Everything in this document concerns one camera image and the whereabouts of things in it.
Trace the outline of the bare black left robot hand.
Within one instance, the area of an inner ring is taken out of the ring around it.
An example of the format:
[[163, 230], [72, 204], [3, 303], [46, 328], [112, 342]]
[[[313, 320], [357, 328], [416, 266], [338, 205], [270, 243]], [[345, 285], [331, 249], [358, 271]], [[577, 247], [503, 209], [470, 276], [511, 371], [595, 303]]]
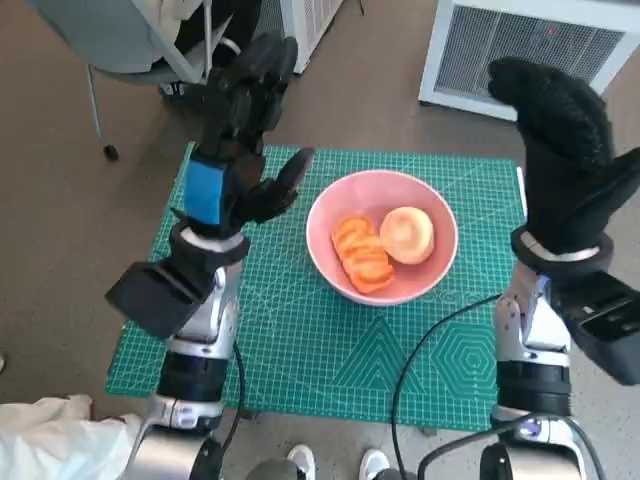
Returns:
[[260, 35], [204, 88], [201, 139], [185, 159], [183, 208], [171, 237], [225, 241], [249, 222], [265, 223], [295, 202], [314, 149], [298, 150], [266, 178], [264, 136], [277, 126], [298, 54], [292, 37]]

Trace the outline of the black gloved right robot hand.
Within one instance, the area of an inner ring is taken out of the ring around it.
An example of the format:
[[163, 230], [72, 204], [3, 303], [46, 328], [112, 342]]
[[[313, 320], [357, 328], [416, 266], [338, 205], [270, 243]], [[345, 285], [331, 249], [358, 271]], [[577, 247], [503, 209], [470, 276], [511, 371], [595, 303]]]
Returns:
[[577, 77], [514, 57], [493, 61], [489, 75], [525, 145], [526, 231], [554, 255], [596, 247], [639, 187], [638, 149], [615, 153], [605, 102]]

